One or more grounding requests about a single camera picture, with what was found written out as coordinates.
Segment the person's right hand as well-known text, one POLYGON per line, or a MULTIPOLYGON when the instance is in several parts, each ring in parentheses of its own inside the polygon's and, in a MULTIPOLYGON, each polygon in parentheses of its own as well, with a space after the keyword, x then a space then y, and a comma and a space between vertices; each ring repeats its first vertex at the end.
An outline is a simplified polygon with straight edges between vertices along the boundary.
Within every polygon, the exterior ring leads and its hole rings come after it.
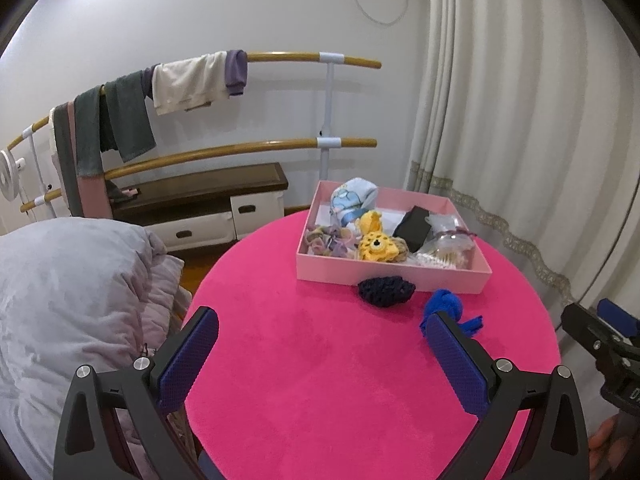
POLYGON ((617 415, 605 419, 588 440, 590 479, 600 479, 606 470, 615 470, 628 451, 627 437, 614 438, 617 422, 617 415))

